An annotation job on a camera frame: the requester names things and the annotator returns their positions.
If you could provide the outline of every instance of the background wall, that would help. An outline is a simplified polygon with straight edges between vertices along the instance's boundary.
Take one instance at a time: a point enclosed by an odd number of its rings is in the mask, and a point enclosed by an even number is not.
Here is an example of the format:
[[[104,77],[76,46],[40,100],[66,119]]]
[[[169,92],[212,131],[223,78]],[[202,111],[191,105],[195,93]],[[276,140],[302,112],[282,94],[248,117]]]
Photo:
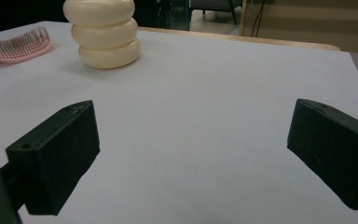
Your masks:
[[[251,36],[262,0],[247,0],[242,35]],[[358,52],[358,0],[267,0],[258,37],[335,45]]]
[[[65,0],[2,0],[0,31],[39,21],[67,21],[63,16]]]

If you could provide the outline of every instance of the screw hole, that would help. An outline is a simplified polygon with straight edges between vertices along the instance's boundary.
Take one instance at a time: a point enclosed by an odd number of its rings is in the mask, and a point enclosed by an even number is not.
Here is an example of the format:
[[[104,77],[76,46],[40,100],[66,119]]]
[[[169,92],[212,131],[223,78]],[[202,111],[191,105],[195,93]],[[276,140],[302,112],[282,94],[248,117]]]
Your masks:
[[[71,107],[66,107],[64,110],[66,111],[72,111],[72,113],[77,114],[80,110],[80,107],[78,106],[71,106]]]
[[[31,147],[30,144],[24,144],[24,145],[22,145],[22,149],[28,149],[28,148],[30,148],[30,147]]]

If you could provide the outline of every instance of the chair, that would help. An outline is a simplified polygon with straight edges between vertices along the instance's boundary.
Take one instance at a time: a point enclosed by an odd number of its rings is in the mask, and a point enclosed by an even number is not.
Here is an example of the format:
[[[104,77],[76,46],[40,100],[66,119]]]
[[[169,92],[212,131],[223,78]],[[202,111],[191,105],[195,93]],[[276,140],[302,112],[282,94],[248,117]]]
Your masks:
[[[202,10],[205,15],[205,10],[231,12],[234,24],[237,25],[237,17],[234,8],[242,7],[242,0],[191,0],[188,8],[188,16],[191,21],[191,14],[194,9]]]

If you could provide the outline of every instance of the white table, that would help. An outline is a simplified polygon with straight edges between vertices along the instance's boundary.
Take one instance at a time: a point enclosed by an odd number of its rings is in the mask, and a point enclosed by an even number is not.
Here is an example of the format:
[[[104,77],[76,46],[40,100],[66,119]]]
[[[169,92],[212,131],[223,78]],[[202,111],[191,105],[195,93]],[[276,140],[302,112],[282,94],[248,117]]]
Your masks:
[[[101,153],[57,217],[24,223],[339,223],[352,211],[286,139],[297,98],[358,119],[346,52],[139,32],[142,55],[98,71],[77,58],[68,23],[41,22],[53,51],[0,65],[5,148],[67,105],[93,100]]]

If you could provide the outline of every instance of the hairbrush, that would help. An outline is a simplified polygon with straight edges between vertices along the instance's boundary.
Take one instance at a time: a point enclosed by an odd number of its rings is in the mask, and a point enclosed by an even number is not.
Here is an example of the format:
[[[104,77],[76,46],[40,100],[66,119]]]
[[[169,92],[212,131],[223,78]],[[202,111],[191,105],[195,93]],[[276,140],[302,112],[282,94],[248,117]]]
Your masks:
[[[47,53],[51,40],[44,27],[0,41],[0,63],[21,63]]]

